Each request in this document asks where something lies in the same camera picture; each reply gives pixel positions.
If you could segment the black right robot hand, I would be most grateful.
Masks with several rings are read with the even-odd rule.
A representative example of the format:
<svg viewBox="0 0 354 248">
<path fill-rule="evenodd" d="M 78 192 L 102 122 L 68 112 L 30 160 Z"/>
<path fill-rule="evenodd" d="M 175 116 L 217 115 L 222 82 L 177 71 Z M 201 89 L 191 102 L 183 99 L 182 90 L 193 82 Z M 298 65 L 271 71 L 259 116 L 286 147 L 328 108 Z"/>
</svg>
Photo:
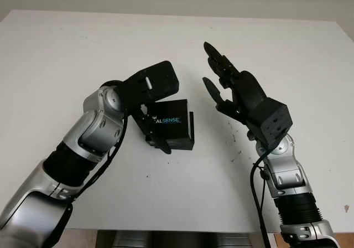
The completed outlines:
<svg viewBox="0 0 354 248">
<path fill-rule="evenodd" d="M 207 62 L 218 76 L 221 86 L 232 91 L 232 100 L 223 100 L 216 85 L 207 77 L 202 78 L 208 93 L 216 102 L 217 111 L 245 125 L 248 114 L 266 98 L 265 92 L 250 72 L 238 71 L 210 43 L 204 42 L 204 50 L 208 55 Z"/>
</svg>

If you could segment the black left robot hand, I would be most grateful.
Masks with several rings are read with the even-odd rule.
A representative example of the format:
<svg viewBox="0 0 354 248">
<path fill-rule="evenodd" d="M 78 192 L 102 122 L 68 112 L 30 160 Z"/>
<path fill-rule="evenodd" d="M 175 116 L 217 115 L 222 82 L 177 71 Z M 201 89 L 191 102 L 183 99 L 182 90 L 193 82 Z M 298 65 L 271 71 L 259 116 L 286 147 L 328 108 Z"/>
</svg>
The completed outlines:
<svg viewBox="0 0 354 248">
<path fill-rule="evenodd" d="M 160 149 L 165 154 L 171 154 L 171 148 L 166 139 L 158 133 L 153 119 L 143 112 L 141 106 L 130 109 L 130 114 L 145 135 L 145 141 L 148 144 Z"/>
</svg>

